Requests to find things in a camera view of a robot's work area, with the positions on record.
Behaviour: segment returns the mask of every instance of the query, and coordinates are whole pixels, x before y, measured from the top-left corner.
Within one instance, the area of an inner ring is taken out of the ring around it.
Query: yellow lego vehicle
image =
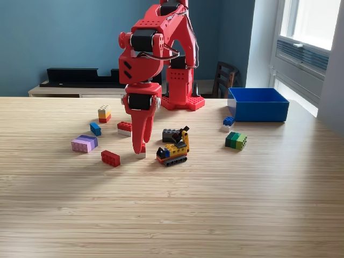
[[[170,167],[188,160],[187,154],[190,150],[188,130],[187,126],[184,129],[180,129],[179,134],[173,134],[173,138],[176,141],[175,144],[166,144],[165,149],[159,148],[157,150],[156,159],[159,163]]]

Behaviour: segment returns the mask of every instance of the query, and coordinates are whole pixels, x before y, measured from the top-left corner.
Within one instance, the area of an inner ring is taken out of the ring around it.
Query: wooden chair
[[[239,70],[228,63],[218,62],[212,94],[201,94],[204,98],[228,98],[228,89],[238,80]]]

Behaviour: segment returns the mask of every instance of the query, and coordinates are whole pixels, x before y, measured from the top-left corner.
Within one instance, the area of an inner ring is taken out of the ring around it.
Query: white lego brick
[[[145,159],[146,158],[146,153],[145,152],[142,152],[140,154],[136,154],[136,158],[137,159]]]
[[[221,131],[225,132],[225,133],[229,133],[231,131],[231,126],[228,125],[223,125],[221,127]]]
[[[131,137],[131,132],[129,132],[129,131],[124,131],[124,130],[118,129],[118,133],[125,135],[125,136],[128,136],[128,137]]]
[[[107,114],[109,111],[111,111],[109,105],[102,105],[102,106],[98,109],[98,114]]]

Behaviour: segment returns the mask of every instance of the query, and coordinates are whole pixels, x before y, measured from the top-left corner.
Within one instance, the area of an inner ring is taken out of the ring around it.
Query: blue plastic bin
[[[229,88],[228,108],[235,121],[284,122],[289,101],[273,88]]]

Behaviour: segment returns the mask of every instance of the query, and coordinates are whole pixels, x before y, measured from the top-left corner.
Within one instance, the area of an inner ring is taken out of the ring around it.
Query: red robotic arm
[[[162,98],[162,105],[169,110],[196,110],[204,105],[203,98],[191,95],[197,43],[188,10],[188,0],[160,0],[160,5],[153,5],[130,33],[122,32],[119,36],[119,46],[125,48],[119,58],[119,79],[127,84],[123,104],[132,116],[136,153],[141,152],[142,141],[149,142],[151,137],[154,113],[161,102],[161,86],[150,81],[164,64],[169,66],[169,92]],[[174,40],[180,41],[185,57],[172,49]]]

